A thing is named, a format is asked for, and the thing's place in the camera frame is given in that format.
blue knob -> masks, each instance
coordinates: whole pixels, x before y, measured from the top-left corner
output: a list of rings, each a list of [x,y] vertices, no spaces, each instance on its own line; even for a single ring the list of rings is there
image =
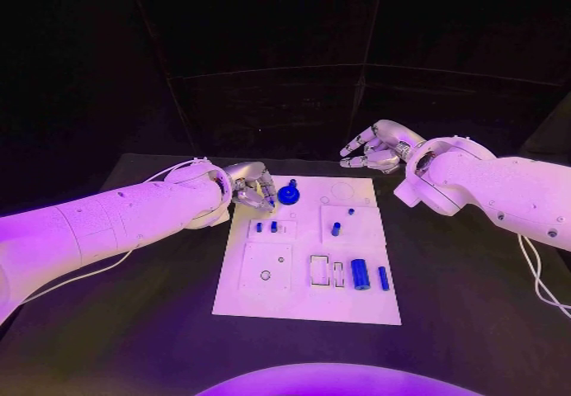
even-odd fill
[[[300,191],[298,190],[298,181],[292,179],[289,185],[277,192],[277,200],[285,205],[293,205],[300,200]]]
[[[335,223],[334,224],[334,229],[331,230],[331,234],[336,237],[336,236],[339,236],[341,231],[342,231],[342,224],[341,223]]]

dark background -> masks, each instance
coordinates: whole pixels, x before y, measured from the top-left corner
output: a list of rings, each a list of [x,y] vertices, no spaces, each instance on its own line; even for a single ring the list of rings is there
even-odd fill
[[[570,90],[563,3],[12,4],[0,214],[96,192],[125,152],[338,160],[381,118],[518,153]],[[531,150],[560,161],[569,112]]]

blue cap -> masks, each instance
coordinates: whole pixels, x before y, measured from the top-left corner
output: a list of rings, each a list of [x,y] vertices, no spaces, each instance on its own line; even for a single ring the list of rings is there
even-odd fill
[[[300,191],[296,188],[296,179],[292,179],[289,185],[277,192],[277,200],[283,205],[293,205],[300,200]]]

cable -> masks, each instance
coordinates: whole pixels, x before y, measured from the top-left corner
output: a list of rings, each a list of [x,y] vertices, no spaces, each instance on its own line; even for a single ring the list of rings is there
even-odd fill
[[[538,262],[538,270],[535,270],[533,260],[530,259],[530,256],[527,254],[527,249],[524,248],[522,238],[527,240],[527,243],[528,243],[530,247],[533,248],[533,251],[535,254],[535,260]],[[566,304],[560,303],[560,300],[556,298],[554,294],[551,293],[551,290],[548,289],[548,287],[546,286],[546,284],[541,280],[541,257],[540,257],[540,253],[535,249],[535,246],[533,244],[533,241],[530,241],[528,237],[522,237],[520,234],[518,234],[518,241],[521,243],[521,251],[524,252],[524,256],[527,258],[527,264],[530,265],[530,269],[533,270],[533,274],[534,274],[534,278],[535,278],[535,294],[538,295],[541,301],[544,301],[546,303],[559,307],[561,312],[571,318],[571,313],[569,312],[569,309],[571,309],[571,305],[566,305]],[[544,291],[547,292],[547,295],[551,297],[551,300],[548,300],[541,295],[540,286],[543,287]]]
[[[175,169],[179,169],[179,167],[182,167],[184,165],[187,165],[188,163],[194,162],[195,159],[185,161],[184,163],[178,163],[176,165],[174,165],[172,167],[169,167],[168,169],[163,169],[156,175],[150,176],[143,182],[149,183],[156,177],[159,177],[162,174],[165,174],[166,172],[174,171]],[[29,297],[22,303],[21,305],[25,305],[26,303],[29,303],[32,300],[35,300],[38,297],[41,297],[42,295],[45,295],[47,293],[50,293],[51,291],[54,291],[58,287],[67,285],[68,283],[73,283],[74,281],[78,281],[80,279],[87,278],[88,276],[97,275],[101,272],[112,270],[127,258],[129,255],[133,253],[133,250],[130,250],[126,255],[120,258],[120,260],[110,265],[109,267],[103,268],[101,270],[97,270],[94,272],[90,272],[88,274],[84,274],[81,276],[77,276],[75,278],[68,279],[67,281],[64,281],[63,283],[60,283],[58,285],[55,285],[54,287],[51,287],[48,290],[45,290],[42,293],[38,293],[37,295],[34,295],[32,297]]]

robotic hand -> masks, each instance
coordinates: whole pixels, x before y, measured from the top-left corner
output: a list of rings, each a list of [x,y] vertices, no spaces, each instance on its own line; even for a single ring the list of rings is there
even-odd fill
[[[396,190],[413,207],[423,201],[443,215],[476,205],[492,222],[521,235],[571,250],[571,168],[527,158],[497,158],[471,138],[426,141],[394,121],[381,120],[342,149],[365,146],[365,155],[344,158],[342,167],[371,167],[384,173],[407,162]]]
[[[153,181],[166,172],[165,181]],[[0,218],[0,324],[34,291],[65,273],[182,229],[227,221],[231,201],[274,209],[264,164],[221,169],[195,159],[137,185]]]

